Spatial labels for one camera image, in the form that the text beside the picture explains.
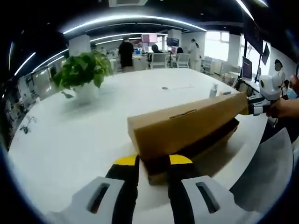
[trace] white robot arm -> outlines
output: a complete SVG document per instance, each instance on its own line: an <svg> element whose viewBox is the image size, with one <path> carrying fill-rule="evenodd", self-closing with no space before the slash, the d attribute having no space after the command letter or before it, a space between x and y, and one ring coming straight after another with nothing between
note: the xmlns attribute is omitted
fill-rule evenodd
<svg viewBox="0 0 299 224"><path fill-rule="evenodd" d="M257 116L266 112L280 98L282 83L278 76L260 76L260 93L248 98L249 114Z"/></svg>

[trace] white table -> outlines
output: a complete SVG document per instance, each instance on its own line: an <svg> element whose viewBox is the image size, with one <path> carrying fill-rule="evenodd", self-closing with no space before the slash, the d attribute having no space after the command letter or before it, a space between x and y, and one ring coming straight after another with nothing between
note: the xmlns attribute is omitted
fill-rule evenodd
<svg viewBox="0 0 299 224"><path fill-rule="evenodd" d="M37 120L30 124L31 133L18 130L13 138L8 155L17 180L43 214L61 211L75 192L105 176L114 160L135 153L128 116L208 98L214 83L219 91L236 92L190 69L160 69L105 78L98 100L90 106L78 107L57 93L29 112ZM216 170L213 178L227 189L250 163L267 122L265 115L236 118L240 124L226 148L207 154L199 165ZM143 166L133 219L173 223L167 187L150 186Z"/></svg>
<svg viewBox="0 0 299 224"><path fill-rule="evenodd" d="M136 71L146 70L148 63L146 57L134 55L133 56L133 66ZM109 60L114 71L114 74L117 73L120 61L113 58Z"/></svg>

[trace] potted plant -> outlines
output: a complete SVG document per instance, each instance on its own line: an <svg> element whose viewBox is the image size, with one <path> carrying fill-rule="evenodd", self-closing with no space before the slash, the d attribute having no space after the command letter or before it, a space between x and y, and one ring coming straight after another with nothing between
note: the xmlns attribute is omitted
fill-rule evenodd
<svg viewBox="0 0 299 224"><path fill-rule="evenodd" d="M95 96L95 87L100 88L104 77L112 74L110 61L94 50L69 57L53 81L58 89L72 89L77 100L84 103ZM64 91L61 93L67 98L73 97Z"/></svg>

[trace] window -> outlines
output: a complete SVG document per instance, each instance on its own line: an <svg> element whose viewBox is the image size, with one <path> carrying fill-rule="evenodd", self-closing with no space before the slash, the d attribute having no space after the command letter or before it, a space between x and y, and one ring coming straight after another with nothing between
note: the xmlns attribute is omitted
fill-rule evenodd
<svg viewBox="0 0 299 224"><path fill-rule="evenodd" d="M229 32L206 32L205 56L223 61L228 60Z"/></svg>
<svg viewBox="0 0 299 224"><path fill-rule="evenodd" d="M265 50L266 44L268 45L268 48L269 48L269 51L270 51L270 54L271 54L271 45L266 41L263 41L263 50ZM247 46L247 55L246 55L246 57L252 62L252 74L256 74L259 59L260 59L260 54L249 43L247 45L248 46ZM239 56L239 63L238 63L238 65L240 67L242 67L244 49L245 49L245 39L244 39L244 35L241 35L241 47L240 47L240 56ZM261 68L263 76L269 74L270 63L271 63L270 62L270 55L269 55L269 58L268 58L268 61L267 61L266 65L264 65L264 63L261 61L260 68Z"/></svg>

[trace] human hand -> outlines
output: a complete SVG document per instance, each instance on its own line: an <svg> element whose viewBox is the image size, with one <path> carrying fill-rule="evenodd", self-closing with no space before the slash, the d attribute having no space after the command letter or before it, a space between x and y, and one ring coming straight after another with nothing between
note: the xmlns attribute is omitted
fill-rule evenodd
<svg viewBox="0 0 299 224"><path fill-rule="evenodd" d="M270 109L267 111L266 114L268 117L271 116L273 118L282 118L287 117L288 112L288 100L280 98L278 101L276 101L270 106Z"/></svg>
<svg viewBox="0 0 299 224"><path fill-rule="evenodd" d="M291 76L290 87L296 92L299 93L299 79L296 75Z"/></svg>

